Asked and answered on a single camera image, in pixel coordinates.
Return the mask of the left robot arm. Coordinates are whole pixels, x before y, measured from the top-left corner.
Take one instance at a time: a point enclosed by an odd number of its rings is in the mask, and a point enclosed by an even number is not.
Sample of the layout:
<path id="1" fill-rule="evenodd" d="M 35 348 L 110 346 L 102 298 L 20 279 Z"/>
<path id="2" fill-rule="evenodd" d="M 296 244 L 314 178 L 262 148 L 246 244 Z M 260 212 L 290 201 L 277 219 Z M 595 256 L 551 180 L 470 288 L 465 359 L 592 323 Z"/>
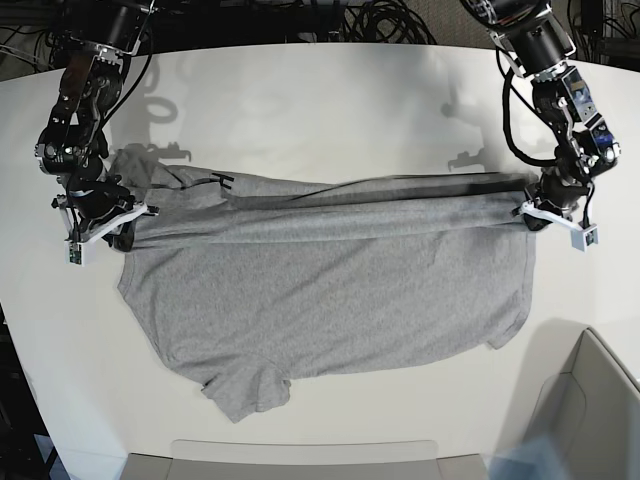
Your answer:
<path id="1" fill-rule="evenodd" d="M 621 149 L 596 109 L 578 69 L 569 64 L 575 45 L 548 1 L 465 1 L 463 8 L 490 34 L 497 59 L 506 59 L 502 90 L 503 133 L 510 151 L 541 170 L 526 188 L 518 213 L 528 228 L 571 224 L 581 199 L 590 201 L 597 176 L 618 163 Z M 530 81 L 530 110 L 552 131 L 557 146 L 551 159 L 537 159 L 514 142 L 511 98 L 514 78 Z"/>

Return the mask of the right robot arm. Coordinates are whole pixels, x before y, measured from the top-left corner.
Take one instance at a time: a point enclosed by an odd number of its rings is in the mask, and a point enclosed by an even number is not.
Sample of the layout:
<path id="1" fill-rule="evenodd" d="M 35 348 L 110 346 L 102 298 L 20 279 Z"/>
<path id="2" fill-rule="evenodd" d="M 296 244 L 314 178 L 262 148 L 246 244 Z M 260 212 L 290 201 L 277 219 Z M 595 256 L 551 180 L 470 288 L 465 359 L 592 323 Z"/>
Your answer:
<path id="1" fill-rule="evenodd" d="M 90 246 L 101 239 L 125 249 L 132 223 L 157 212 L 104 164 L 104 128 L 129 97 L 124 83 L 153 12 L 151 1 L 77 1 L 69 10 L 63 30 L 68 63 L 35 157 L 64 189 L 52 206 L 67 229 L 71 264 L 84 264 Z"/>

